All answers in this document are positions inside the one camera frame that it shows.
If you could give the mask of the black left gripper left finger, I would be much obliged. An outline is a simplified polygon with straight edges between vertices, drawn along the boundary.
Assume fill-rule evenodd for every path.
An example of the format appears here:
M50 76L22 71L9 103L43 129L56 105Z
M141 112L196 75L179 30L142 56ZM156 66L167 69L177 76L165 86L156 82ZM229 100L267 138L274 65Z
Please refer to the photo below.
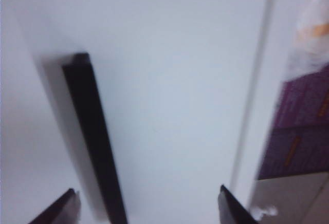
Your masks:
M74 189L68 189L30 223L79 223L80 195Z

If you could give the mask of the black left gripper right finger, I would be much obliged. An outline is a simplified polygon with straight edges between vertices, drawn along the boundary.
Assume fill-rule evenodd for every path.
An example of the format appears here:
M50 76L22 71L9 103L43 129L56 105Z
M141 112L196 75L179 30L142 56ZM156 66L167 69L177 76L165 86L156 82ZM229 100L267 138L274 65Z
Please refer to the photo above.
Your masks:
M221 224L258 224L223 184L217 203Z

